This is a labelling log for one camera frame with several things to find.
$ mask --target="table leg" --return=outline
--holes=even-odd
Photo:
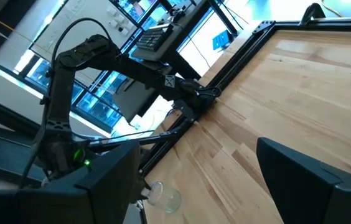
[[[183,78],[193,78],[196,80],[200,79],[200,75],[178,52],[171,54],[171,56],[167,59],[167,63],[169,63],[169,65]]]
[[[207,1],[213,7],[213,10],[215,11],[215,13],[217,13],[217,15],[219,16],[221,21],[223,21],[223,23],[225,24],[227,29],[230,31],[230,33],[233,35],[237,35],[238,31],[232,25],[231,21],[227,18],[227,16],[224,14],[224,12],[220,9],[220,6],[218,6],[216,0],[207,0]]]

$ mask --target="wooden table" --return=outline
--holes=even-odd
[[[232,43],[202,83],[248,36]],[[351,173],[351,33],[278,31],[220,100],[146,177],[182,194],[172,215],[146,204],[149,224],[282,223],[255,154],[261,136]]]

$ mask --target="keyboard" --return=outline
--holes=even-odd
[[[170,36],[172,30],[173,25],[171,24],[150,27],[138,40],[136,45],[140,49],[155,52]]]

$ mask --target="wooden tabletop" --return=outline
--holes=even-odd
[[[261,136],[351,173],[351,33],[278,31],[146,177],[182,194],[175,214],[145,204],[147,222],[282,223],[255,154]]]

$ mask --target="clear plastic cup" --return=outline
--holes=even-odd
[[[172,187],[157,181],[151,185],[148,203],[152,206],[161,208],[167,213],[175,213],[181,206],[181,193]]]

